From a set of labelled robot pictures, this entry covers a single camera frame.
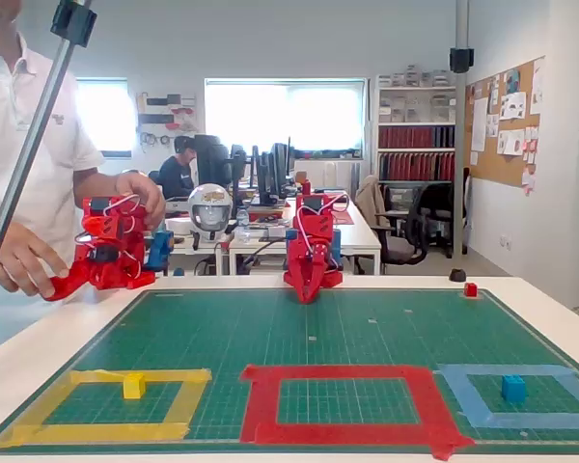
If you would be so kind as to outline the person's left hand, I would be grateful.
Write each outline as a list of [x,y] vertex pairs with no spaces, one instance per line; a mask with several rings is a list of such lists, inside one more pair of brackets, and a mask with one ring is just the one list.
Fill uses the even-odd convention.
[[123,195],[137,195],[145,205],[145,223],[150,231],[156,229],[165,219],[165,199],[159,187],[147,176],[139,172],[117,175],[116,191]]

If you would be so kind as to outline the person's right hand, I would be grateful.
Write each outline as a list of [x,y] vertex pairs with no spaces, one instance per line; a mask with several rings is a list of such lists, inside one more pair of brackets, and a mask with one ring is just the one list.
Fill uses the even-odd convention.
[[9,227],[0,248],[0,286],[8,292],[50,297],[55,288],[46,267],[57,277],[69,273],[54,249],[33,232],[20,225]]

